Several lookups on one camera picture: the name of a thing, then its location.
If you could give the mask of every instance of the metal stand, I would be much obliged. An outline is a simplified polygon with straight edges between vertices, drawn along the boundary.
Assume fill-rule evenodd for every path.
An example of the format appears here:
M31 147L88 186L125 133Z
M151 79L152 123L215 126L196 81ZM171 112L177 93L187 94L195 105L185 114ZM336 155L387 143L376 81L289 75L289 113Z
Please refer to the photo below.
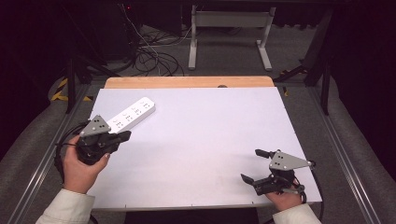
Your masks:
M322 92L320 97L320 104L323 112L329 115L327 103L330 88L330 66L329 60L331 55L324 50L323 43L326 40L328 29L331 26L333 8L328 8L321 19L318 29L315 32L314 38L305 54L302 65L292 69L289 72L284 72L280 77L274 78L274 82L283 82L284 80L294 77L297 74L308 71L304 83L306 86L315 86L320 77L323 76Z
M73 106L76 104L76 79L75 76L78 77L78 80L81 84L90 84L92 81L92 76L87 69L87 66L91 66L94 69L102 72L103 74L109 77L119 77L120 75L111 72L110 70L104 68L103 66L95 63L92 60L89 60L82 56L74 56L69 59L67 63L67 88L68 88L68 103L66 114L68 114Z
M257 40L257 47L262 56L265 70L272 71L272 66L265 50L265 43L270 33L275 11L275 7L271 7L269 12L196 11L196 6L192 6L189 69L194 70L196 64L197 27L265 27L262 39Z

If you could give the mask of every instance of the sleeve cuff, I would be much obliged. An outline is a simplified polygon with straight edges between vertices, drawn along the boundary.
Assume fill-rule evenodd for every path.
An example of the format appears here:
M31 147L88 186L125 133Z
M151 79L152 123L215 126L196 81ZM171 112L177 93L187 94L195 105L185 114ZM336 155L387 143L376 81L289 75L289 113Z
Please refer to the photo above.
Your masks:
M43 217L59 222L87 223L94 200L93 196L61 189Z
M317 216L312 211L311 207L309 207L309 205L306 203L276 213L273 215L273 218L276 224L282 224L282 223L319 224L320 223Z

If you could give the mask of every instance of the human hand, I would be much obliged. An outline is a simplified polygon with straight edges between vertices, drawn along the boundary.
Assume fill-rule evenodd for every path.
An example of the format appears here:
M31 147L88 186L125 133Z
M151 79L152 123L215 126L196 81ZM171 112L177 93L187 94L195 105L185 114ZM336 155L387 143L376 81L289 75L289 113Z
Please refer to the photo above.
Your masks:
M64 157L64 189L86 194L95 183L96 177L106 167L110 154L105 154L94 165L87 165L78 160L77 149L75 146L79 136L68 142L69 146Z
M280 212L303 203L299 193L271 192L265 194L265 196L275 204L276 209Z

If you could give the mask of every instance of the white table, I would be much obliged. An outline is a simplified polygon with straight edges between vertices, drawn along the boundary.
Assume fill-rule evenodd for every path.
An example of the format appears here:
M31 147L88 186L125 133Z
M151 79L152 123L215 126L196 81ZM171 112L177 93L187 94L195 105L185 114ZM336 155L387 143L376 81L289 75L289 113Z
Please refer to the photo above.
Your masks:
M92 118L111 119L146 96L156 111L132 128L89 191L94 209L138 211L264 206L240 174L270 174L254 150L305 159L279 92L267 88L103 89ZM309 168L295 170L321 202Z

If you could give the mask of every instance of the power outlet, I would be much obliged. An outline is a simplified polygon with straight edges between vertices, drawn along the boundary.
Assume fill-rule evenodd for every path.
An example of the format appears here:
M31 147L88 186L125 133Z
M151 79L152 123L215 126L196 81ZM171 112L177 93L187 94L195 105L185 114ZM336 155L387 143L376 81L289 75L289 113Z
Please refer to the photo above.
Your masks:
M107 122L111 133L120 133L132 129L140 121L155 111L155 104L148 97L143 97L133 105L121 111Z

